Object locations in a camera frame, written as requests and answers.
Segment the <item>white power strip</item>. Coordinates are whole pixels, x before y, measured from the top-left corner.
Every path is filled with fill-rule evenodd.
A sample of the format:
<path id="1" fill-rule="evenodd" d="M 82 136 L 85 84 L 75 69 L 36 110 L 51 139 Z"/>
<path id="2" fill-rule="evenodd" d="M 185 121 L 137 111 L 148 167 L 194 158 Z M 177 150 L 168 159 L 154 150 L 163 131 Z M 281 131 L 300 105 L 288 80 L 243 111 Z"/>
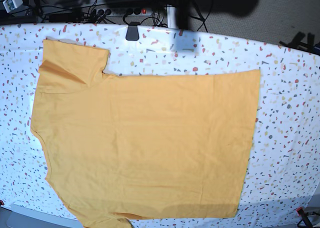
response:
<path id="1" fill-rule="evenodd" d="M 128 16 L 151 16 L 153 14 L 152 9 L 150 8 L 94 8 L 97 15 L 105 15 L 107 17 L 122 17 L 124 15 Z"/>

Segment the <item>black table clamp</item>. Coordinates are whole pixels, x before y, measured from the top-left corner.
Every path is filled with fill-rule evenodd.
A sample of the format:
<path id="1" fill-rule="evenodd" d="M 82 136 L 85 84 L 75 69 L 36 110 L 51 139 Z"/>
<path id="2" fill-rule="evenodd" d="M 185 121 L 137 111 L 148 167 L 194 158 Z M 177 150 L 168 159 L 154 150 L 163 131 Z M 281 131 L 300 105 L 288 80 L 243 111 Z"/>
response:
<path id="1" fill-rule="evenodd" d="M 138 31 L 138 26 L 140 25 L 139 22 L 132 21 L 128 24 L 127 27 L 127 32 L 125 39 L 127 41 L 138 41 L 140 36 L 139 36 L 139 31 Z"/>

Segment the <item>terrazzo patterned tablecloth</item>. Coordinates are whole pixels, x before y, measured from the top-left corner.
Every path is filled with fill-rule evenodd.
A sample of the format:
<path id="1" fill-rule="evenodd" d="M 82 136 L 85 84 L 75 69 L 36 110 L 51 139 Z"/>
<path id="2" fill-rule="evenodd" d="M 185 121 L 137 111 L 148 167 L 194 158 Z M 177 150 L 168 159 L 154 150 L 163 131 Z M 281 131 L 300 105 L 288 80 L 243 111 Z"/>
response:
<path id="1" fill-rule="evenodd" d="M 108 49 L 118 75 L 205 75 L 259 69 L 259 103 L 237 215 L 229 219 L 134 220 L 137 228 L 295 227 L 297 208 L 318 196 L 320 58 L 219 34 L 126 25 L 14 24 L 0 28 L 0 198 L 16 222 L 33 217 L 79 228 L 45 181 L 48 166 L 30 131 L 43 40 Z"/>

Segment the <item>red-tipped clamp right corner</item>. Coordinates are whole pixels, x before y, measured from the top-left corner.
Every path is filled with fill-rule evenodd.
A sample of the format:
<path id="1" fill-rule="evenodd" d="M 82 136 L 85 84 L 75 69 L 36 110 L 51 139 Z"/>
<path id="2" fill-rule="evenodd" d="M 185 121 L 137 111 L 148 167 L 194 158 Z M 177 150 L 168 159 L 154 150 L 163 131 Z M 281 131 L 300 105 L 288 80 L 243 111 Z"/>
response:
<path id="1" fill-rule="evenodd" d="M 298 228 L 313 228 L 311 221 L 308 218 L 308 215 L 304 212 L 302 207 L 299 207 L 296 212 L 301 217 L 300 221 L 297 224 Z"/>

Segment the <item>white metal pole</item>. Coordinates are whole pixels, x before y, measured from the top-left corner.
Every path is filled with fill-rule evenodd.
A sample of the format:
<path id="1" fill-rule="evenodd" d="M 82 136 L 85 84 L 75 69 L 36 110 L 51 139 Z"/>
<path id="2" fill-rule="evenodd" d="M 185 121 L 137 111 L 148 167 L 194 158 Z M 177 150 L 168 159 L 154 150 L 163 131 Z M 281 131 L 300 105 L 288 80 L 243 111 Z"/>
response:
<path id="1" fill-rule="evenodd" d="M 167 27 L 170 29 L 177 29 L 176 8 L 174 6 L 168 5 L 166 7 L 166 11 L 167 11 Z"/>

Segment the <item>yellow T-shirt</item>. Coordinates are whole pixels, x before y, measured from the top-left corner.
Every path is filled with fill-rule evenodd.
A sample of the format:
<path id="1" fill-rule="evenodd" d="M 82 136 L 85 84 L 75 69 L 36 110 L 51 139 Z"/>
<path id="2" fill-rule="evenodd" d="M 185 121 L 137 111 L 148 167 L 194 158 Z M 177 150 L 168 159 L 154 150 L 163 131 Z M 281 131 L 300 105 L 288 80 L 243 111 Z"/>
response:
<path id="1" fill-rule="evenodd" d="M 43 41 L 30 128 L 66 208 L 86 228 L 234 217 L 260 71 L 118 76 L 104 73 L 108 56 Z"/>

